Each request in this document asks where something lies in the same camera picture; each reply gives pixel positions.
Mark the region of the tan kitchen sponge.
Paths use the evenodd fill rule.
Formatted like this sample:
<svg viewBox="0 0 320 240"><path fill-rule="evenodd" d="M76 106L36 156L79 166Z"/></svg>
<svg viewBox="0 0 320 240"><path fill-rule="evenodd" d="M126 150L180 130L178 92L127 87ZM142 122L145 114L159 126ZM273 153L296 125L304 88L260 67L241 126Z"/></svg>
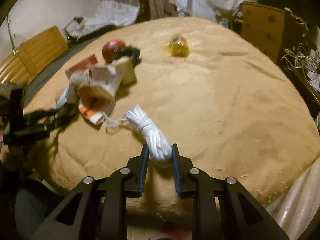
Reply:
<svg viewBox="0 0 320 240"><path fill-rule="evenodd" d="M116 61L116 68L123 71L121 84L126 86L137 81L133 63L128 56L123 56Z"/></svg>

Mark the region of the left plastic covered pile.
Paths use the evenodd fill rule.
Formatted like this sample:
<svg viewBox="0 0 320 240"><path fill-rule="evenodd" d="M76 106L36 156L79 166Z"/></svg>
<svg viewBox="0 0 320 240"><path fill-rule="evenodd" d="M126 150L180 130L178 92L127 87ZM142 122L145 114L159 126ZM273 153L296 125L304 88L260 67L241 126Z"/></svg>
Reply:
<svg viewBox="0 0 320 240"><path fill-rule="evenodd" d="M125 27L135 23L140 7L114 0L102 0L93 13L74 17L64 28L67 38L79 40L104 27Z"/></svg>

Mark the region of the yellow crumpled wrapper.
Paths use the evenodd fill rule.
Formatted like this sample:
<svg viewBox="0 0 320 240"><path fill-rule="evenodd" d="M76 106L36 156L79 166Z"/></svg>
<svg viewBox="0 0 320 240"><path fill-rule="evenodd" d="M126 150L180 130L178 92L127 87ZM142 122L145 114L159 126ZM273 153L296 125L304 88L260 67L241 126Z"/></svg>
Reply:
<svg viewBox="0 0 320 240"><path fill-rule="evenodd" d="M172 35L169 43L164 46L164 50L166 52L169 52L173 57L189 56L189 46L187 39L181 34Z"/></svg>

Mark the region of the red carton box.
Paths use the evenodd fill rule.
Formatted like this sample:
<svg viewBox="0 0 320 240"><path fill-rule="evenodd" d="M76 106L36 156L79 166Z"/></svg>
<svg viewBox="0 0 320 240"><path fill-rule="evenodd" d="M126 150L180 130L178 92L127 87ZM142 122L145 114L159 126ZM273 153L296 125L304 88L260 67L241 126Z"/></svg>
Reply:
<svg viewBox="0 0 320 240"><path fill-rule="evenodd" d="M83 59L82 61L78 62L77 64L75 64L71 68L69 68L67 71L65 71L65 75L67 76L67 79L70 79L71 75L74 72L86 70L88 68L88 66L93 65L93 64L97 64L97 63L98 63L98 60L97 60L96 56L93 54L93 55Z"/></svg>

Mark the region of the white knotted plastic bag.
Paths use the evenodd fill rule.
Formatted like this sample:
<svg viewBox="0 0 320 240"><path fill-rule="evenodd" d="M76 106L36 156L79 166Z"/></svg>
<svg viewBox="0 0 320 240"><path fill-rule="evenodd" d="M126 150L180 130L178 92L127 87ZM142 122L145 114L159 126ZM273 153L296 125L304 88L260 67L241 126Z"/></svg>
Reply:
<svg viewBox="0 0 320 240"><path fill-rule="evenodd" d="M160 168L169 167L172 162L172 146L139 104L136 104L133 109L128 109L123 117L118 120L112 120L104 115L103 126L106 128L117 127L125 122L128 122L131 128L144 139L153 162Z"/></svg>

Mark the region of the red round ball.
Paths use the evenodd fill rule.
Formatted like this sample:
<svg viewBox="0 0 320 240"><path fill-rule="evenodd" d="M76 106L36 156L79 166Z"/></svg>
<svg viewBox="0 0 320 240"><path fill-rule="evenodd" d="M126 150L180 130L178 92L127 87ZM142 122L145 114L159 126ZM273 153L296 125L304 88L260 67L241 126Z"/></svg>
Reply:
<svg viewBox="0 0 320 240"><path fill-rule="evenodd" d="M118 53L126 47L122 40L110 40L102 48L102 56L106 63L111 63Z"/></svg>

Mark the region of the tan bed blanket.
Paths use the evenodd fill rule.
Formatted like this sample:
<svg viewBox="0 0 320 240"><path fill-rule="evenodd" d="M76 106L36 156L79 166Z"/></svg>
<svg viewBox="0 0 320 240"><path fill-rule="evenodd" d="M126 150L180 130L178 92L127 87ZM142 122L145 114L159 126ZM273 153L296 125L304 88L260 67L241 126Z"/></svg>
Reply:
<svg viewBox="0 0 320 240"><path fill-rule="evenodd" d="M189 45L188 57L165 47L174 34ZM259 49L238 34L201 18L163 18L106 33L70 58L42 87L25 111L51 108L65 87L65 71L121 39L140 49L137 83L121 87L112 120L139 104L180 155L211 177L233 176L262 204L285 192L319 157L319 133L290 80ZM142 150L128 123L96 128L76 116L66 128L39 141L31 153L35 170L58 192L68 193L85 176L108 177ZM150 159L142 198L128 199L127 212L183 223L192 199L175 191L172 166Z"/></svg>

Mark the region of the wooden chest of drawers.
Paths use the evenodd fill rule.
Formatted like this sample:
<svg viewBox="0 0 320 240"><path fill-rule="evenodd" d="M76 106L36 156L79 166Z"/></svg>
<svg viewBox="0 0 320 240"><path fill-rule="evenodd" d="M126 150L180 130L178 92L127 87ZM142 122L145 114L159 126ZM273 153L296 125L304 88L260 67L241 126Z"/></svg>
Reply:
<svg viewBox="0 0 320 240"><path fill-rule="evenodd" d="M277 63L283 40L285 11L253 2L242 3L241 8L242 38Z"/></svg>

